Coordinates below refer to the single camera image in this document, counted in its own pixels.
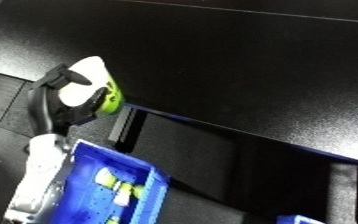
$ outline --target blue container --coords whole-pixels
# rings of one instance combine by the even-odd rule
[[[142,160],[80,140],[74,148],[74,168],[67,178],[63,196],[52,224],[105,224],[119,218],[119,224],[154,224],[169,177]],[[117,190],[95,182],[107,168],[120,181],[144,186],[141,197],[131,196],[127,206],[113,203]]]
[[[279,216],[277,224],[324,224],[301,215]]]

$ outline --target blue tray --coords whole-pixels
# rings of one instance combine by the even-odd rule
[[[119,224],[154,224],[169,177],[142,160],[80,140],[74,148],[74,168],[52,224],[105,224],[119,218]],[[96,183],[101,169],[108,169],[120,181],[144,186],[141,197],[130,197],[127,206],[113,203],[117,190]]]
[[[324,224],[301,215],[279,216],[277,224]]]

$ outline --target white object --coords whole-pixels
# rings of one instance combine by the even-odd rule
[[[75,63],[69,70],[81,74],[92,85],[70,83],[59,91],[61,101],[69,107],[84,104],[101,87],[106,87],[110,74],[103,60],[98,56],[88,57]]]

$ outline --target black table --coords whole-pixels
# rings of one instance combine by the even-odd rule
[[[35,80],[100,55],[130,104],[358,161],[358,13],[348,11],[10,0],[0,73]]]

